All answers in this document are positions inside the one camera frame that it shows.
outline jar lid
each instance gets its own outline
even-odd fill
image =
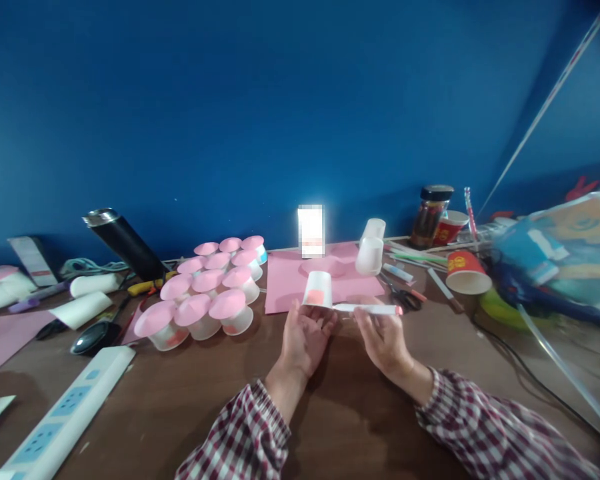
[[[245,238],[242,240],[242,249],[243,250],[255,250],[260,245],[264,244],[265,240],[260,235],[254,235],[249,238]]]
[[[206,268],[207,270],[215,270],[224,268],[231,260],[231,254],[228,252],[218,252],[214,253],[207,259]]]
[[[218,244],[216,242],[206,242],[201,243],[196,248],[193,249],[193,252],[196,255],[210,255],[218,250]]]
[[[249,267],[236,267],[229,270],[228,274],[222,280],[226,288],[236,288],[244,285],[251,278],[251,269]]]
[[[211,302],[209,316],[216,320],[224,320],[240,312],[247,304],[247,297],[242,290],[227,290]]]
[[[178,273],[188,273],[190,275],[202,270],[207,264],[206,257],[193,257],[178,265]]]
[[[158,333],[172,320],[175,310],[175,302],[172,300],[158,302],[150,306],[138,318],[133,332],[140,338]]]
[[[449,185],[427,185],[420,191],[422,200],[447,201],[453,194],[453,187]]]
[[[197,322],[209,312],[211,299],[208,295],[201,293],[184,300],[175,314],[175,324],[186,327]]]
[[[231,259],[231,263],[236,267],[242,267],[250,264],[256,258],[258,258],[258,252],[256,252],[256,250],[240,250]]]
[[[242,240],[236,237],[231,237],[220,242],[220,251],[235,252],[242,245]]]
[[[222,270],[206,270],[193,278],[193,289],[198,293],[205,293],[209,290],[213,290],[220,285],[222,277],[224,276],[225,274]]]
[[[178,298],[191,288],[192,281],[193,277],[188,274],[176,275],[170,278],[160,290],[160,298],[162,298],[162,300],[173,300]]]

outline power outlet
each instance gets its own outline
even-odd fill
[[[38,460],[55,434],[62,428],[63,423],[45,423],[33,434],[29,442],[22,448],[14,463],[29,463]]]
[[[67,392],[60,404],[51,412],[52,417],[65,417],[71,415],[80,402],[84,400],[91,387],[74,387]]]

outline thermos lid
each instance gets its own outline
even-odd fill
[[[448,185],[427,185],[420,192],[422,200],[447,201],[451,199],[453,187]]]
[[[120,214],[114,209],[98,209],[90,211],[82,220],[85,221],[89,228],[99,227],[100,225],[106,225],[112,221],[118,220]]]

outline yellow tool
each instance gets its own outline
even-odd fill
[[[166,279],[169,280],[171,277],[177,275],[178,272],[173,271],[173,272],[168,272]],[[154,281],[149,281],[149,282],[142,282],[142,283],[136,283],[135,285],[130,286],[127,289],[127,292],[130,294],[130,296],[132,297],[137,297],[138,295],[141,295],[142,293],[146,293],[149,290],[151,290],[151,288],[154,286],[156,286],[156,288],[162,288],[162,279],[158,279],[158,280],[154,280]]]

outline white marker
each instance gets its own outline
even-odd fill
[[[343,312],[352,312],[356,308],[362,308],[372,315],[402,315],[402,307],[398,305],[357,305],[355,303],[340,303],[334,305],[333,309]]]
[[[405,272],[404,270],[400,270],[398,267],[394,267],[393,265],[390,265],[388,263],[385,263],[382,266],[383,270],[388,271],[389,273],[394,274],[396,277],[398,277],[399,279],[404,280],[406,283],[410,283],[413,281],[413,275],[408,274],[407,272]]]

